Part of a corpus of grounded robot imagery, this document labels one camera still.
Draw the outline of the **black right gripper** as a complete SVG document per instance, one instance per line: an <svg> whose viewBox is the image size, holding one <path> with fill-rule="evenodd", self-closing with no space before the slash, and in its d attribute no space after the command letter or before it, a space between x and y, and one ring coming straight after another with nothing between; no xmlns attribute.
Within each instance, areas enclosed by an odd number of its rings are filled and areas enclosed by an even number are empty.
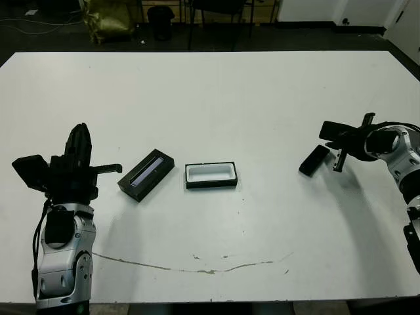
<svg viewBox="0 0 420 315"><path fill-rule="evenodd" d="M332 123L334 134L333 141L326 142L328 148L338 150L333 170L342 172L345 159L348 155L360 161L375 161L376 158L366 153L364 148L368 131L371 131L371 124L375 113L367 113L361 126L355 128L343 123Z"/></svg>

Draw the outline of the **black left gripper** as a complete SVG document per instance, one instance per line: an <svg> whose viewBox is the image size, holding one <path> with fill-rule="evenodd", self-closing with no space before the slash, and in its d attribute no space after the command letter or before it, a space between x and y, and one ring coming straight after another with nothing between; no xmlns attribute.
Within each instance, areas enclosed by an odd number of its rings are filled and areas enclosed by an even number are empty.
<svg viewBox="0 0 420 315"><path fill-rule="evenodd" d="M45 196L54 204L88 205L98 197L97 177L104 173L121 173L122 165L91 165L91 136L85 123L70 132L64 155L52 156Z"/></svg>

